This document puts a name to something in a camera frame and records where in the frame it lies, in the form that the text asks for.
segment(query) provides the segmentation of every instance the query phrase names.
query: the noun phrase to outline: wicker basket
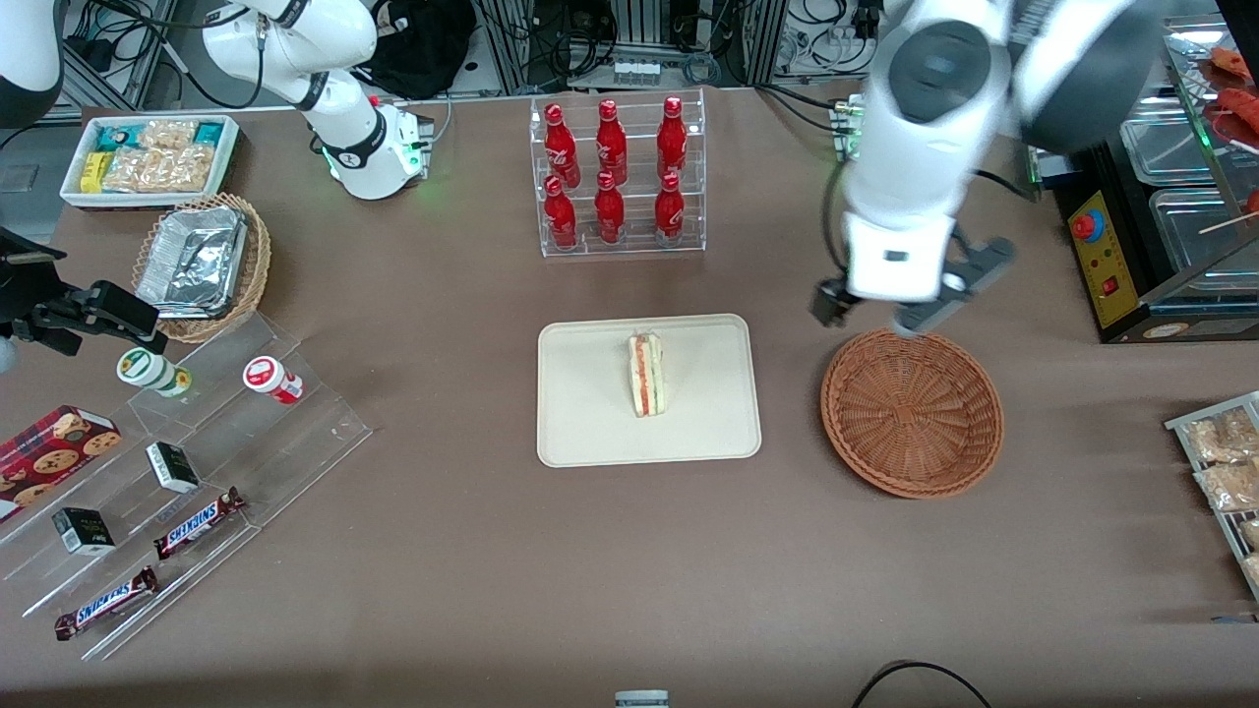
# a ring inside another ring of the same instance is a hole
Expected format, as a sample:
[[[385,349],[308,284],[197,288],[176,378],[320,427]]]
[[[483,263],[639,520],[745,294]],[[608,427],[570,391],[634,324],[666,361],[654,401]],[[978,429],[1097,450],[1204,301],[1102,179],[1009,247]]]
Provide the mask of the wicker basket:
[[[235,300],[228,314],[217,320],[157,320],[157,330],[171,339],[188,344],[200,344],[220,330],[225,329],[237,319],[248,315],[258,309],[262,300],[262,291],[267,286],[267,268],[271,267],[271,236],[267,233],[267,224],[258,218],[258,212],[248,202],[233,194],[215,194],[208,199],[198,199],[186,204],[180,204],[175,210],[209,209],[213,207],[232,207],[246,214],[249,219],[249,232],[246,236],[246,251],[240,257],[240,275],[237,277]],[[140,286],[140,276],[145,272],[149,262],[149,249],[152,248],[154,237],[157,234],[157,226],[161,219],[149,229],[149,238],[140,247],[140,257],[132,268],[131,287]]]
[[[899,496],[961,494],[997,461],[1005,417],[992,380],[938,335],[866,333],[835,355],[822,423],[840,457]]]

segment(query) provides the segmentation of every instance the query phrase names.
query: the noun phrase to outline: brown table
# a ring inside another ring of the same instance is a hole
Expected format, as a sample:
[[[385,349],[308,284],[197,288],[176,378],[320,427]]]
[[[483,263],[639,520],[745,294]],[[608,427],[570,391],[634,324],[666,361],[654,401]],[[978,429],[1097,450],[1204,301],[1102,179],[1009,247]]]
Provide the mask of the brown table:
[[[1021,257],[940,331],[995,379],[1006,447],[961,498],[889,498],[817,414],[835,349],[890,312],[836,331],[806,310],[830,141],[752,91],[708,100],[709,251],[628,263],[539,256],[528,101],[457,105],[432,179],[380,203],[329,179],[297,113],[242,113],[232,184],[274,239],[263,311],[379,432],[106,663],[0,590],[0,690],[24,692],[0,704],[598,707],[661,687],[679,707],[846,705],[904,658],[1003,707],[1255,704],[1259,627],[1207,624],[1254,605],[1161,426],[1259,388],[1255,345],[1098,345],[1051,203],[977,181],[961,222]],[[63,276],[127,282],[152,219],[67,209]],[[759,454],[538,461],[546,324],[703,312],[750,325]],[[0,436],[122,404],[122,349],[24,346]],[[906,674],[866,703],[954,704]]]

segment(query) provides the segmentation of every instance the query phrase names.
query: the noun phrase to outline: coca-cola bottle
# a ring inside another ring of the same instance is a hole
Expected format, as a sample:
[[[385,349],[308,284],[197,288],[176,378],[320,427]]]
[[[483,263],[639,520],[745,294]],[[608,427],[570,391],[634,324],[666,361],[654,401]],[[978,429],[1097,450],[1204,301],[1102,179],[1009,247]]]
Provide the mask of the coca-cola bottle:
[[[599,150],[599,169],[612,173],[617,184],[630,179],[630,154],[626,147],[626,128],[617,118],[617,102],[599,101],[599,132],[594,136]]]
[[[599,238],[609,246],[624,238],[626,202],[617,190],[617,180],[608,170],[599,173],[599,193],[594,197],[599,215]]]
[[[577,212],[573,202],[564,194],[564,185],[555,175],[546,175],[543,181],[546,188],[546,200],[543,202],[543,212],[546,213],[546,227],[551,232],[551,241],[560,251],[577,248]]]
[[[656,195],[656,243],[665,248],[672,248],[682,239],[682,209],[686,203],[677,193],[677,173],[666,174]]]
[[[543,113],[546,116],[546,161],[565,186],[577,189],[582,184],[582,169],[577,166],[577,141],[564,125],[564,111],[551,103]]]
[[[661,179],[670,171],[681,174],[686,165],[686,126],[682,123],[682,100],[665,98],[665,120],[656,134],[656,171]]]

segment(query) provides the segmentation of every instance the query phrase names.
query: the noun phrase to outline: black bag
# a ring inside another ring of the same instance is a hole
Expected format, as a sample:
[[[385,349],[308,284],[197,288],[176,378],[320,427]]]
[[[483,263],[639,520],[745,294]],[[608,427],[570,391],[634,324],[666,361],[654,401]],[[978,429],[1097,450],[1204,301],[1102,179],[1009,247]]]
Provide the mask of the black bag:
[[[376,52],[354,76],[408,100],[432,98],[454,83],[476,29],[471,0],[378,0]]]

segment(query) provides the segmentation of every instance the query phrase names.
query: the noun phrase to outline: cookie box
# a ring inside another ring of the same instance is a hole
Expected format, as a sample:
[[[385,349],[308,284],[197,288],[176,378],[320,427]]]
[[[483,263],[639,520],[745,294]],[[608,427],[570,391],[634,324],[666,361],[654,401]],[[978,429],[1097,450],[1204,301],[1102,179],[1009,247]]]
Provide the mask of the cookie box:
[[[201,191],[166,191],[166,193],[88,193],[79,188],[79,178],[87,166],[88,155],[97,146],[102,128],[116,126],[120,122],[142,123],[147,120],[178,120],[198,121],[200,123],[222,123],[223,132],[219,134],[218,144],[214,149],[214,161],[210,165],[210,175],[205,180]],[[239,126],[229,116],[222,113],[161,113],[161,115],[136,115],[136,116],[106,116],[92,118],[83,126],[83,135],[79,137],[78,147],[74,149],[74,157],[65,170],[65,179],[62,181],[62,199],[79,209],[145,209],[156,207],[172,207],[194,199],[208,199],[219,193],[223,179],[227,176],[228,165],[232,161],[232,151],[235,147]]]
[[[0,445],[0,523],[121,440],[113,421],[62,406]]]

